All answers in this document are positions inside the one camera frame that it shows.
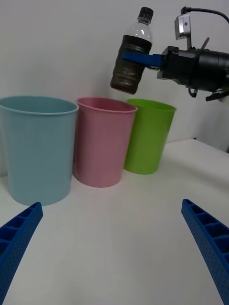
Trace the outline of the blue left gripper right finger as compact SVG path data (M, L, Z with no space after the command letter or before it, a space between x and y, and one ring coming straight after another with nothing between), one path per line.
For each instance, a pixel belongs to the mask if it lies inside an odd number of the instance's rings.
M223 304L229 304L229 228L188 199L181 213L208 267Z

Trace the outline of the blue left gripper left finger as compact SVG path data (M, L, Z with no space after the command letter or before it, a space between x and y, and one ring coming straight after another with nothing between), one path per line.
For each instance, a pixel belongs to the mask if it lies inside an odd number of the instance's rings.
M42 205L36 202L0 228L0 304L42 217Z

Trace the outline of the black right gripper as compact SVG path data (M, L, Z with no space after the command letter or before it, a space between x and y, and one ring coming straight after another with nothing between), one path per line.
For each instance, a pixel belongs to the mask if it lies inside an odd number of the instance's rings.
M159 70L157 79L172 80L176 84L188 87L193 77L199 49L180 50L178 47L168 46L162 54L123 53L121 59L150 70Z

